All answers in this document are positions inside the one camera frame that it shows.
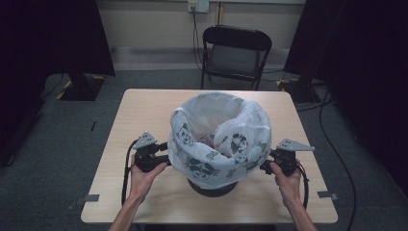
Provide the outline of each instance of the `black curtain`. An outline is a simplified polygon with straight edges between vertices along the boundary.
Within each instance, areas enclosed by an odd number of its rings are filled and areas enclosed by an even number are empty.
[[[94,0],[1,1],[0,35],[2,162],[13,153],[10,146],[50,74],[115,72]]]
[[[362,145],[406,194],[407,13],[404,0],[307,0],[285,65],[331,83]]]

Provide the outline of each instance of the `plastic bag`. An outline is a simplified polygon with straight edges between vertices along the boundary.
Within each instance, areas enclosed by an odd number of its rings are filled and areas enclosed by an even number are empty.
[[[167,145],[175,169],[201,189],[213,190],[257,168],[270,143],[270,121],[258,103],[209,92],[174,111]]]

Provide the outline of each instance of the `wire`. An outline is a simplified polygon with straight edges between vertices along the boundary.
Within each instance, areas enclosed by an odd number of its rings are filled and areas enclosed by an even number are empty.
[[[192,30],[192,49],[193,49],[193,52],[194,52],[195,64],[197,65],[198,69],[201,70],[201,67],[198,65],[198,62],[197,62],[197,56],[195,54],[195,49],[197,49],[198,59],[199,59],[199,61],[201,63],[201,66],[202,66],[203,62],[201,61],[200,45],[199,45],[199,41],[198,41],[197,23],[195,22],[195,8],[192,8],[191,12],[192,12],[192,19],[194,21],[194,28]]]
[[[42,96],[41,98],[45,98],[48,95],[50,95],[52,93],[52,91],[54,91],[54,89],[57,88],[57,86],[63,81],[63,77],[64,77],[64,73],[61,75],[60,81],[58,81],[58,83],[54,86],[53,89],[51,89],[49,92],[47,92],[44,96]]]
[[[299,169],[300,173],[303,176],[303,185],[305,194],[303,195],[303,207],[305,210],[307,209],[307,203],[309,202],[309,179],[306,175],[306,170],[301,163],[297,163],[297,169]]]
[[[319,124],[320,124],[321,131],[323,132],[323,135],[325,136],[325,138],[326,138],[327,141],[329,142],[330,146],[332,147],[332,149],[333,149],[334,152],[336,153],[337,157],[339,158],[340,162],[342,163],[342,165],[343,165],[343,167],[344,167],[344,169],[345,169],[345,172],[347,173],[348,179],[349,179],[349,181],[350,181],[350,183],[351,183],[351,188],[352,188],[352,191],[353,191],[353,198],[354,198],[354,199],[353,199],[353,210],[352,210],[352,212],[351,212],[350,222],[349,222],[349,224],[348,224],[348,226],[347,226],[347,229],[346,229],[346,230],[350,230],[350,229],[351,229],[351,226],[352,226],[352,224],[353,224],[353,221],[354,221],[354,217],[355,217],[355,214],[356,214],[356,210],[357,210],[357,192],[356,192],[356,187],[355,187],[355,185],[354,185],[353,178],[351,177],[351,174],[350,174],[350,172],[349,172],[347,166],[345,165],[343,158],[340,156],[339,152],[337,151],[337,149],[335,148],[335,146],[333,145],[333,143],[332,143],[332,142],[330,141],[330,139],[328,138],[328,136],[327,136],[327,134],[326,134],[326,132],[325,132],[325,130],[324,130],[324,128],[323,128],[323,124],[322,124],[322,122],[321,122],[321,113],[323,112],[323,107],[324,107],[324,105],[325,105],[324,102],[326,101],[327,95],[328,95],[328,91],[327,91],[326,94],[324,95],[323,103],[321,103],[321,105],[320,105]]]
[[[135,140],[130,144],[128,151],[126,153],[125,174],[123,177],[123,187],[122,187],[122,200],[121,200],[122,205],[125,203],[125,200],[126,200],[126,191],[127,191],[127,184],[128,184],[127,182],[129,178],[129,171],[130,171],[130,168],[134,165],[134,163],[132,163],[132,165],[128,167],[129,166],[129,156],[130,156],[130,152],[132,151],[133,145],[135,145],[137,141],[138,140]]]
[[[262,72],[263,74],[270,74],[270,73],[277,73],[277,72],[282,72],[282,71],[284,71],[283,69],[280,69],[280,70],[272,70],[272,71],[264,71],[264,72]]]
[[[323,104],[324,104],[324,105],[329,104],[329,103],[331,103],[331,101],[332,101],[332,98],[330,98],[327,102],[320,103],[320,104],[318,104],[318,105],[316,105],[316,106],[313,106],[313,107],[310,107],[310,108],[296,109],[296,111],[297,111],[297,112],[303,112],[303,111],[312,110],[312,109],[321,107]]]

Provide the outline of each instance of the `forearm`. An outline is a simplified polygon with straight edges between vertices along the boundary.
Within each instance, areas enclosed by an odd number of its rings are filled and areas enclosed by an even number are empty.
[[[129,196],[123,203],[122,208],[109,230],[128,230],[141,203],[142,199],[137,198],[136,196]]]
[[[300,202],[295,202],[294,204],[289,205],[288,210],[297,231],[318,230]]]

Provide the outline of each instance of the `electrical outlet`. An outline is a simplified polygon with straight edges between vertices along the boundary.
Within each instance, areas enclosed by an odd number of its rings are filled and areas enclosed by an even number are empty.
[[[210,9],[210,2],[208,0],[201,0],[198,2],[198,11],[201,13],[207,13]]]
[[[187,6],[188,6],[188,12],[192,12],[193,9],[196,12],[198,12],[198,0],[189,0]]]

